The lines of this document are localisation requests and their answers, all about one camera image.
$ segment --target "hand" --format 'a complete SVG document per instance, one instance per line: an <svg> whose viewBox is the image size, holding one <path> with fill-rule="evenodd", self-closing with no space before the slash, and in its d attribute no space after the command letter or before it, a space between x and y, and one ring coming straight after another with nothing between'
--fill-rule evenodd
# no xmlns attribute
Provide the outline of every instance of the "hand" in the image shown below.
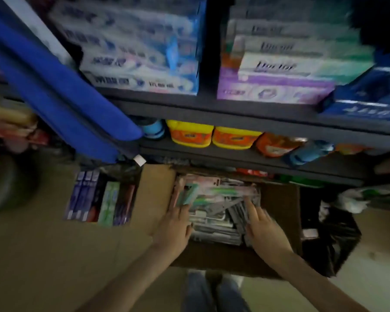
<svg viewBox="0 0 390 312"><path fill-rule="evenodd" d="M172 263L188 244L192 232L192 226L188 224L188 205L168 210L153 236L151 247Z"/></svg>
<svg viewBox="0 0 390 312"><path fill-rule="evenodd" d="M293 253L289 240L266 210L255 207L248 197L244 197L244 203L250 219L250 224L246 226L247 236L256 253L276 269L283 262L283 257Z"/></svg>

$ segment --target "beige floor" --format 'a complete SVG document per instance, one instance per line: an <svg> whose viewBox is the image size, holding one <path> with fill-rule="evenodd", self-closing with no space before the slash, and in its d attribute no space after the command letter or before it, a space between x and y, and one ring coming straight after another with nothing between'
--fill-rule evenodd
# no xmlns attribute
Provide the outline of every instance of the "beige floor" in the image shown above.
<svg viewBox="0 0 390 312"><path fill-rule="evenodd" d="M127 227L63 221L72 183L73 168L50 168L28 205L0 213L0 311L73 311L150 242ZM390 311L390 212L356 219L363 241L332 282L371 311ZM179 311L184 278L169 268L134 312ZM282 281L246 278L242 293L252 311L315 311Z"/></svg>

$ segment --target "person's right hand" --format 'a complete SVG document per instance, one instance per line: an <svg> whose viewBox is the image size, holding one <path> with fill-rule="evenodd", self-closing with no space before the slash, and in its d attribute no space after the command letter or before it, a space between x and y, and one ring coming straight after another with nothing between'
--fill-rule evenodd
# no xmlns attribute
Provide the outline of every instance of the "person's right hand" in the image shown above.
<svg viewBox="0 0 390 312"><path fill-rule="evenodd" d="M246 226L247 236L256 253L266 264L276 269L283 262L283 257L293 253L289 240L266 210L254 206L248 197L244 197L244 203L250 219L250 224Z"/></svg>

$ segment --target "purple toothpaste box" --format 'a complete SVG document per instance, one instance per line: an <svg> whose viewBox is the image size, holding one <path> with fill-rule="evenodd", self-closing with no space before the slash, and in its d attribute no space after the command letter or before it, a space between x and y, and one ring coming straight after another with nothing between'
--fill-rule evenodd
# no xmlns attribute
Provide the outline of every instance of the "purple toothpaste box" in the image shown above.
<svg viewBox="0 0 390 312"><path fill-rule="evenodd" d="M315 105L334 88L333 81L266 75L239 76L238 70L221 67L217 99Z"/></svg>

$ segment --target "person's left hand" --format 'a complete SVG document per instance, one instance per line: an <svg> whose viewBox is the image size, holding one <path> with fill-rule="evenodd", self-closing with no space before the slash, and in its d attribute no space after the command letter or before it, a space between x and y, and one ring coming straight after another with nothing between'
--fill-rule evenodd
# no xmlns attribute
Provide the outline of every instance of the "person's left hand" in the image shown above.
<svg viewBox="0 0 390 312"><path fill-rule="evenodd" d="M187 246L191 232L189 205L174 207L161 220L153 236L152 248L173 262Z"/></svg>

